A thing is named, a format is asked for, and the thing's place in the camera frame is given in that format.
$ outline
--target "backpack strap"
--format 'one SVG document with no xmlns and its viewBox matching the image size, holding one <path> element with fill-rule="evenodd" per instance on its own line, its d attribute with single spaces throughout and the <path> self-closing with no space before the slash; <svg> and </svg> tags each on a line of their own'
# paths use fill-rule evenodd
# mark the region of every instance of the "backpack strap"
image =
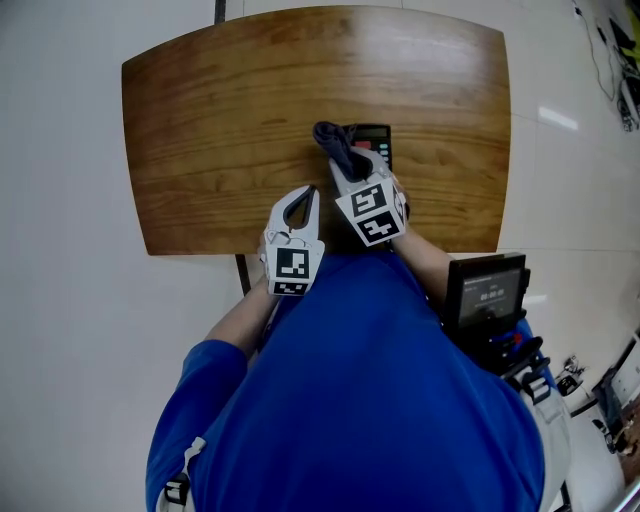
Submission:
<svg viewBox="0 0 640 512">
<path fill-rule="evenodd" d="M 191 480 L 189 479 L 189 461 L 198 455 L 207 442 L 196 437 L 191 446 L 184 452 L 182 471 L 167 482 L 160 491 L 156 502 L 156 512 L 195 512 Z"/>
<path fill-rule="evenodd" d="M 547 365 L 547 360 L 538 359 L 505 379 L 519 392 L 540 434 L 544 455 L 544 487 L 540 512 L 551 508 L 571 464 L 571 415 L 558 390 L 551 387 L 542 375 Z"/>
</svg>

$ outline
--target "wooden table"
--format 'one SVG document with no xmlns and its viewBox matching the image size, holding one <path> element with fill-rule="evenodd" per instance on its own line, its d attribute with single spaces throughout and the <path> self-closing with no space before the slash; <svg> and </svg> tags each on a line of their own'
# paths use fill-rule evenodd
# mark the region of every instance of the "wooden table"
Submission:
<svg viewBox="0 0 640 512">
<path fill-rule="evenodd" d="M 496 249 L 507 186 L 504 38 L 418 11 L 316 7 L 192 32 L 122 66 L 131 184 L 149 254 L 253 253 L 272 205 L 313 183 L 321 238 L 350 250 L 316 121 L 392 127 L 411 225 Z"/>
</svg>

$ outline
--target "black cable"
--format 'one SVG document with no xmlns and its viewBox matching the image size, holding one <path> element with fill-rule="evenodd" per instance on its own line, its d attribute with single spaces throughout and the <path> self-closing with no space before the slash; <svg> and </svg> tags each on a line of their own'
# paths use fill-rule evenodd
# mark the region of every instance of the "black cable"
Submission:
<svg viewBox="0 0 640 512">
<path fill-rule="evenodd" d="M 605 46 L 607 47 L 607 53 L 609 54 L 608 63 L 609 63 L 609 69 L 611 70 L 611 88 L 613 89 L 613 95 L 610 95 L 607 92 L 607 90 L 602 86 L 602 81 L 600 78 L 600 68 L 598 67 L 598 63 L 596 62 L 596 57 L 594 55 L 593 41 L 591 40 L 591 32 L 589 31 L 589 23 L 587 22 L 587 18 L 584 17 L 581 9 L 575 8 L 574 10 L 576 14 L 582 18 L 582 21 L 584 21 L 584 26 L 587 29 L 587 39 L 589 39 L 589 48 L 591 49 L 591 60 L 593 61 L 593 65 L 596 67 L 596 74 L 598 75 L 598 86 L 600 87 L 600 90 L 604 93 L 604 95 L 607 97 L 607 99 L 612 102 L 616 98 L 616 83 L 615 83 L 615 74 L 613 72 L 613 66 L 611 66 L 611 50 L 609 49 L 609 45 L 605 43 Z"/>
</svg>

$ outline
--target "blue sleeve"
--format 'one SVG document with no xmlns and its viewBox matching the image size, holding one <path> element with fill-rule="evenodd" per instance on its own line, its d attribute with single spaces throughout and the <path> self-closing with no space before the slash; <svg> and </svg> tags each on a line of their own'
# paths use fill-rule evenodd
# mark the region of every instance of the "blue sleeve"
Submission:
<svg viewBox="0 0 640 512">
<path fill-rule="evenodd" d="M 203 341 L 187 355 L 178 387 L 156 427 L 147 461 L 147 510 L 184 464 L 184 451 L 215 421 L 247 373 L 244 353 L 223 341 Z"/>
</svg>

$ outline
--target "display screen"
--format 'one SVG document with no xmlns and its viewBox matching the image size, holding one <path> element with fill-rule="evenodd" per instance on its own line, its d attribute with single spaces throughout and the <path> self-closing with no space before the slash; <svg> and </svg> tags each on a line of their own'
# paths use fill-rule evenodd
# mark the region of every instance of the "display screen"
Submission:
<svg viewBox="0 0 640 512">
<path fill-rule="evenodd" d="M 508 270 L 463 282 L 460 327 L 482 322 L 488 317 L 503 318 L 515 312 L 520 289 L 520 270 Z"/>
<path fill-rule="evenodd" d="M 356 139 L 387 138 L 389 133 L 386 128 L 358 128 L 355 133 Z"/>
</svg>

